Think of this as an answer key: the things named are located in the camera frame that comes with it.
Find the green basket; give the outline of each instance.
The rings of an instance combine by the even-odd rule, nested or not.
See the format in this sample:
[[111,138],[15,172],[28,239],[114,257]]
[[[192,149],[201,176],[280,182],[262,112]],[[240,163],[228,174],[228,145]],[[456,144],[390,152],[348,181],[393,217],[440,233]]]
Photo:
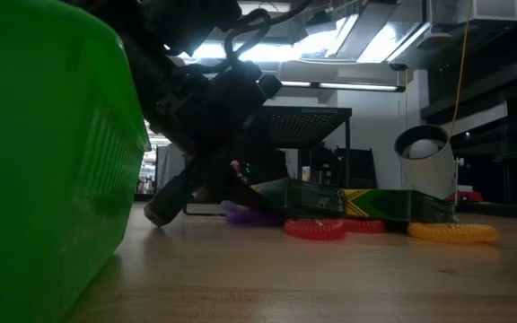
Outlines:
[[0,0],[0,322],[63,318],[123,238],[146,149],[116,33]]

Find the purple object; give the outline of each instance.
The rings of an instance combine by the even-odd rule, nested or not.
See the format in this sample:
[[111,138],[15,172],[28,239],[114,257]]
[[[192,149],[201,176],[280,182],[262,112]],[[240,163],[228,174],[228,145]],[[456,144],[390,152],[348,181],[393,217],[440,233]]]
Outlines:
[[226,213],[226,221],[232,225],[282,226],[285,224],[285,217],[281,214],[252,211],[231,201],[223,201],[221,205]]

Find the red object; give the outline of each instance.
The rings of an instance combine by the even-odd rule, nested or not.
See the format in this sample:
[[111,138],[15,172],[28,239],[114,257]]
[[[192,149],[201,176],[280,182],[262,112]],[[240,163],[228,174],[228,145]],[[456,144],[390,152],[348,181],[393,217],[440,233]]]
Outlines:
[[308,240],[341,240],[346,230],[342,220],[288,220],[285,233]]
[[[448,201],[454,201],[454,195],[452,194],[447,198]],[[478,192],[458,192],[458,200],[460,202],[482,202],[482,195]]]
[[356,233],[383,233],[386,225],[381,220],[344,220],[345,229]]

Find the wooden table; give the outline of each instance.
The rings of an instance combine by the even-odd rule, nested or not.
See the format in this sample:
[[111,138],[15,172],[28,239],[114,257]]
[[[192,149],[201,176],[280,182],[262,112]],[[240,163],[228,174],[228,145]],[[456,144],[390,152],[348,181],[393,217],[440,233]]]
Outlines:
[[517,322],[517,220],[495,245],[404,234],[317,242],[181,216],[163,230],[135,205],[121,246],[67,322]]

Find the white cylinder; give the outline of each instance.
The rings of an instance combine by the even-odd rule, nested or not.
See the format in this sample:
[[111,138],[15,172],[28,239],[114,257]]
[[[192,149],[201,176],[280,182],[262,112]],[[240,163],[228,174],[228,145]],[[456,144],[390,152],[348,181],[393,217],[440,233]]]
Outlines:
[[415,190],[440,199],[446,199],[454,192],[455,164],[448,139],[448,134],[440,127],[418,126],[405,131],[396,140],[394,149]]

